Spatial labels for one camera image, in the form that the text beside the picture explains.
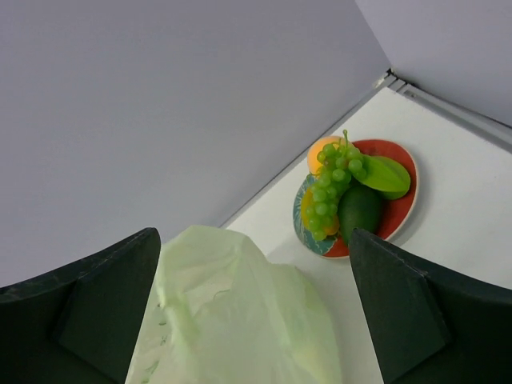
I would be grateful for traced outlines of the green fake fruit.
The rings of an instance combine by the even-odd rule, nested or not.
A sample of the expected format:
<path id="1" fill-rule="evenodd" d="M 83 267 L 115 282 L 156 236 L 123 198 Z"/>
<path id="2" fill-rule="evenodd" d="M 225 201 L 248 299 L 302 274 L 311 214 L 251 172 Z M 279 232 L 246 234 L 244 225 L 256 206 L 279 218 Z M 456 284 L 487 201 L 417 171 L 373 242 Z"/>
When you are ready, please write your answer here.
<path id="1" fill-rule="evenodd" d="M 385 156 L 362 156 L 362 169 L 355 178 L 364 186 L 381 193 L 388 200 L 404 197 L 411 187 L 409 171 Z"/>

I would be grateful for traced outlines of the dark green fake avocado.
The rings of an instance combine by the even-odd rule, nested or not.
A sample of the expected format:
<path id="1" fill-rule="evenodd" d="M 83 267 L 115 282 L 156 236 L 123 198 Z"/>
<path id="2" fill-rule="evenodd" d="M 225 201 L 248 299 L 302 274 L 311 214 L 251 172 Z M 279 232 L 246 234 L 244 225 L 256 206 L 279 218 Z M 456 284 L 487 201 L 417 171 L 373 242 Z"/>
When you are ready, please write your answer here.
<path id="1" fill-rule="evenodd" d="M 364 185 L 348 189 L 338 204 L 339 232 L 348 246 L 353 229 L 359 228 L 375 233 L 383 211 L 383 198 L 376 191 Z"/>

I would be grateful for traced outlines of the light green plastic bag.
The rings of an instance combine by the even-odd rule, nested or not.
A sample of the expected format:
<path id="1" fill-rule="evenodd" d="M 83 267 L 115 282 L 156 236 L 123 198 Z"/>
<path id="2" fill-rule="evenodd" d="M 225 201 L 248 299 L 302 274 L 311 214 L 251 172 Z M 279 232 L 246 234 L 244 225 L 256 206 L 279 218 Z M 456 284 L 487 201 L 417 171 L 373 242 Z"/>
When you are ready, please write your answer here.
<path id="1" fill-rule="evenodd" d="M 295 266 L 246 235 L 191 226 L 165 243 L 129 383 L 340 383 L 334 326 Z"/>

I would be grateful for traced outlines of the yellow fake fruit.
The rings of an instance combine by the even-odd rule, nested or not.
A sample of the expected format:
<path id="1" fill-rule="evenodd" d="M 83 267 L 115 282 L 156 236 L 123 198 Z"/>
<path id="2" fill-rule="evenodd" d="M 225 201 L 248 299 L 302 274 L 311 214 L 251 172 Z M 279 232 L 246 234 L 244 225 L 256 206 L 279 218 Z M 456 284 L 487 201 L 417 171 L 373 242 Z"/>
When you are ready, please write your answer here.
<path id="1" fill-rule="evenodd" d="M 322 230 L 327 237 L 335 236 L 339 231 L 338 206 L 333 202 L 320 202 L 327 207 L 325 214 L 318 214 L 317 203 L 314 201 L 314 194 L 307 188 L 300 200 L 300 217 L 303 226 L 314 233 Z"/>

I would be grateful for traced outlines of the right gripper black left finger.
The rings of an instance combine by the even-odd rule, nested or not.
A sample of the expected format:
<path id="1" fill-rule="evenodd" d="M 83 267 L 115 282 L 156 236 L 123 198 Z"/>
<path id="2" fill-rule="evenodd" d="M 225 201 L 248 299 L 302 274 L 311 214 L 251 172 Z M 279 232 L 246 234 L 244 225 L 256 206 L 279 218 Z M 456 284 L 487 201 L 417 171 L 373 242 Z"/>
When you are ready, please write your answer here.
<path id="1" fill-rule="evenodd" d="M 145 228 L 1 289 L 3 383 L 123 383 L 157 269 Z"/>

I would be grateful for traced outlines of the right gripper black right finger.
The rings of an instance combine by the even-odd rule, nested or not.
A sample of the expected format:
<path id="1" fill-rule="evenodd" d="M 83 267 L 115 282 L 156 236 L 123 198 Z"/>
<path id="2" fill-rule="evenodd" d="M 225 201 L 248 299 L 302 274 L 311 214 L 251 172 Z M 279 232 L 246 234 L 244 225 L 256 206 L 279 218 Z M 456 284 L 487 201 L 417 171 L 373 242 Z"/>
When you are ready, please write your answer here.
<path id="1" fill-rule="evenodd" d="M 350 264 L 385 383 L 509 383 L 511 291 L 356 229 Z"/>

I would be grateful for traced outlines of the green fake grape bunch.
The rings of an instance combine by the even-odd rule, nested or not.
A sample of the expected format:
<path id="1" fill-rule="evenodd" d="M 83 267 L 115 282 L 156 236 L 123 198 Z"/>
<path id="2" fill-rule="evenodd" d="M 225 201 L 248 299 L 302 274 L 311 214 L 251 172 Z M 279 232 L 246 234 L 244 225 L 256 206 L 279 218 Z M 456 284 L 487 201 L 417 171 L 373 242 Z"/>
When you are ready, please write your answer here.
<path id="1" fill-rule="evenodd" d="M 363 155 L 350 142 L 348 131 L 344 130 L 340 137 L 346 140 L 346 144 L 339 148 L 335 148 L 332 144 L 325 146 L 323 153 L 326 158 L 323 165 L 317 174 L 309 172 L 313 181 L 307 188 L 310 188 L 314 194 L 314 201 L 318 204 L 316 207 L 318 214 L 325 214 L 327 211 L 327 207 L 324 204 L 320 205 L 320 202 L 333 202 L 338 206 L 341 197 L 355 180 L 355 174 L 362 169 Z M 328 238 L 322 230 L 315 231 L 312 236 L 316 241 Z"/>

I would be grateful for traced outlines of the orange fake fruit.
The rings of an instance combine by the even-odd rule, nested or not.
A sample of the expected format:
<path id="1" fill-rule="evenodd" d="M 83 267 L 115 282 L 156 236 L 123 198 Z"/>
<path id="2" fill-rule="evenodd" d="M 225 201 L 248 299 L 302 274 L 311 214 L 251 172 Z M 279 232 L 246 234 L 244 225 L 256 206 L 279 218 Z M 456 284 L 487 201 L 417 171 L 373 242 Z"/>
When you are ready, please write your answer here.
<path id="1" fill-rule="evenodd" d="M 317 140 L 308 150 L 306 161 L 309 172 L 311 174 L 317 174 L 320 167 L 325 161 L 326 155 L 323 153 L 324 147 L 328 144 L 334 145 L 335 148 L 344 146 L 346 140 L 340 136 L 328 136 Z"/>

